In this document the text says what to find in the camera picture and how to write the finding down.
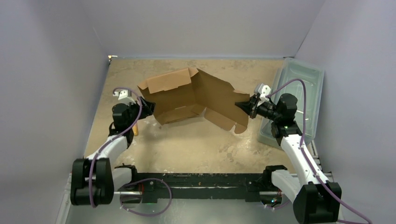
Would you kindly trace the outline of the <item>brown cardboard box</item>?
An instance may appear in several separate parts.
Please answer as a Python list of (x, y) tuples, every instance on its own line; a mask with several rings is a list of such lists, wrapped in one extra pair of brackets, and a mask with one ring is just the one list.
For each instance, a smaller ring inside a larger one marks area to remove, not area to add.
[(198, 68), (151, 77), (138, 88), (147, 101), (155, 103), (153, 115), (161, 125), (203, 114), (206, 120), (235, 134), (248, 127), (248, 115), (235, 103), (248, 101), (249, 94)]

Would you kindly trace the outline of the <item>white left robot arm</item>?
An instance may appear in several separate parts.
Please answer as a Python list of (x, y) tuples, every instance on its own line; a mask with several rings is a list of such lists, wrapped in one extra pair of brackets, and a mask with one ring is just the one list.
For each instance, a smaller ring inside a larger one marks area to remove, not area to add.
[(70, 201), (72, 205), (97, 207), (109, 204), (116, 188), (133, 191), (139, 186), (134, 166), (122, 165), (112, 170), (111, 164), (126, 151), (134, 138), (132, 127), (138, 120), (153, 115), (156, 104), (143, 97), (137, 101), (118, 103), (112, 107), (113, 122), (106, 142), (93, 154), (76, 159), (71, 171)]

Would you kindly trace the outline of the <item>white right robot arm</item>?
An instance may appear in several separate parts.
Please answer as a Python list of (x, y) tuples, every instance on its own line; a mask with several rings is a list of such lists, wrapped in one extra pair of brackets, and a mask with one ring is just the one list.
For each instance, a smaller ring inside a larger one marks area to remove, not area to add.
[(272, 135), (295, 168), (297, 179), (285, 169), (268, 168), (269, 173), (262, 177), (263, 186), (269, 190), (277, 187), (287, 196), (300, 224), (334, 223), (339, 218), (337, 199), (342, 190), (338, 183), (328, 180), (309, 154), (295, 121), (297, 102), (289, 93), (282, 94), (277, 104), (271, 100), (261, 102), (260, 94), (256, 94), (235, 105), (251, 118), (260, 115), (272, 121)]

